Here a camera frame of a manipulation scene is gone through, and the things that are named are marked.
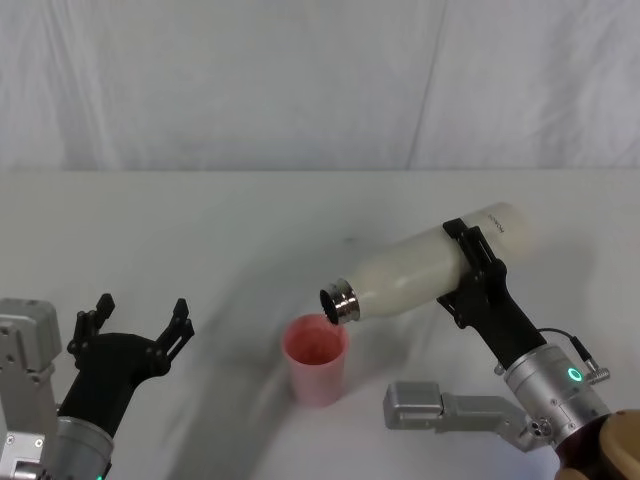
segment white curtain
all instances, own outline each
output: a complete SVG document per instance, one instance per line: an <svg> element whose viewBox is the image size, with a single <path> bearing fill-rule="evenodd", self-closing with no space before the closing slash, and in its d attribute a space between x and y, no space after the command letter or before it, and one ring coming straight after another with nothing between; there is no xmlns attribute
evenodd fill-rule
<svg viewBox="0 0 640 480"><path fill-rule="evenodd" d="M0 169L637 166L637 0L4 0Z"/></svg>

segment black cable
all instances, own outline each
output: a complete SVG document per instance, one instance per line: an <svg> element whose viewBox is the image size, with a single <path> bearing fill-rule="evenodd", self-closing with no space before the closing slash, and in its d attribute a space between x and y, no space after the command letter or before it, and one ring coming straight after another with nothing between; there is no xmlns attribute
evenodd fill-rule
<svg viewBox="0 0 640 480"><path fill-rule="evenodd" d="M576 352L578 352L578 355L580 355L580 358L582 359L583 362L586 362L587 360L591 360L593 358L591 357L589 350L587 350L587 348L582 344L580 340L578 340L578 337L576 337L575 335L571 335L565 332L564 330L560 330L559 328L551 328L551 327L539 328L538 331L559 333L560 335L564 335L565 337L567 337L571 342L571 345L573 345L573 348L575 348Z"/></svg>
<svg viewBox="0 0 640 480"><path fill-rule="evenodd" d="M553 333L559 333L560 335L564 335L565 337L567 337L569 340L571 340L571 338L573 338L573 335L571 335L568 332L565 332L564 330L560 330L559 328L551 328L551 327L547 327L547 328L539 328L538 329L539 332L553 332Z"/></svg>

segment pink plastic cup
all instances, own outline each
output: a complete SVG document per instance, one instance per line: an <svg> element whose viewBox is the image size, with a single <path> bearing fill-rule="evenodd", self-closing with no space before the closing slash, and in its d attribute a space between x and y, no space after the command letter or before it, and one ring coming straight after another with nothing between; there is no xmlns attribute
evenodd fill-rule
<svg viewBox="0 0 640 480"><path fill-rule="evenodd" d="M326 407L340 398L348 348L346 329L332 325L324 315L304 315L289 325L282 351L298 402Z"/></svg>

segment white table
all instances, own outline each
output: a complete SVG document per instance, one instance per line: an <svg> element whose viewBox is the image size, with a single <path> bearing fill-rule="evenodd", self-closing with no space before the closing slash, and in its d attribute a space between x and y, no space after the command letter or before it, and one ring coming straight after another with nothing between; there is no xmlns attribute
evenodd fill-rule
<svg viewBox="0 0 640 480"><path fill-rule="evenodd" d="M612 409L638 407L639 187L635 171L5 175L0 295L53 302L65 345L102 292L117 304L105 331L152 338L187 298L196 336L136 392L111 480L552 478L550 449L384 428L393 379L507 395L488 348L437 305L350 325L349 391L323 410L290 404L278 335L372 248L506 200L551 239L511 268L512 294L612 369L597 387ZM62 399L75 370L66 353L56 366Z"/></svg>

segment white thermos bottle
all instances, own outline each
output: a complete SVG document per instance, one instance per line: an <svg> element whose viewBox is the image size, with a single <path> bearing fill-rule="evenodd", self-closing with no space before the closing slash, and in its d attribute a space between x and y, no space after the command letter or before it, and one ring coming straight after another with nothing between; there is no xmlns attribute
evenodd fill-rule
<svg viewBox="0 0 640 480"><path fill-rule="evenodd" d="M512 205L496 203L462 220L467 227L479 226L496 256L507 263L528 249L526 222ZM335 324L396 315L455 290L468 268L456 241L438 226L362 262L323 289L320 299Z"/></svg>

